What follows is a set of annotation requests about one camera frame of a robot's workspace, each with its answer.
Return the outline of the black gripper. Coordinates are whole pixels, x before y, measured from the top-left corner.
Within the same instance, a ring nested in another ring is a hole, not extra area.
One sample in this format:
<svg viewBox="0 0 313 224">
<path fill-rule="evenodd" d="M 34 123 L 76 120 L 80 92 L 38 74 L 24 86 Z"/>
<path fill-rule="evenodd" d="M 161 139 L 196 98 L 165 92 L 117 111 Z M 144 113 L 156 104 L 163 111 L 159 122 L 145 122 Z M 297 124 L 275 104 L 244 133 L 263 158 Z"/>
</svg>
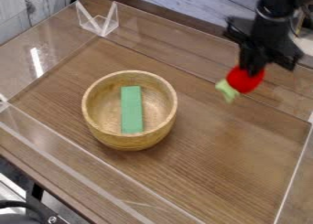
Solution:
<svg viewBox="0 0 313 224">
<path fill-rule="evenodd" d="M 290 22 L 276 22 L 256 16 L 252 20 L 230 16 L 223 35 L 239 46 L 239 68 L 254 77 L 263 67 L 276 63 L 294 70 L 305 53 L 291 41 Z"/>
</svg>

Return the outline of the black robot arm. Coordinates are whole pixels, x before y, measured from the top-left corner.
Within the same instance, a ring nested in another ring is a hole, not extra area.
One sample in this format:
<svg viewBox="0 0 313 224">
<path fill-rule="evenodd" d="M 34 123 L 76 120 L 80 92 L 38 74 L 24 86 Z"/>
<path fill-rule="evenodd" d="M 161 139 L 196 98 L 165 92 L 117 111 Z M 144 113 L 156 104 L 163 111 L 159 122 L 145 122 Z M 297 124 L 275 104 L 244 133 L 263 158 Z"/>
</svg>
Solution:
<svg viewBox="0 0 313 224">
<path fill-rule="evenodd" d="M 223 35 L 239 46 L 238 66 L 254 77 L 276 63 L 292 71 L 305 53 L 291 39 L 294 12 L 311 0 L 258 0 L 255 16 L 226 18 Z"/>
</svg>

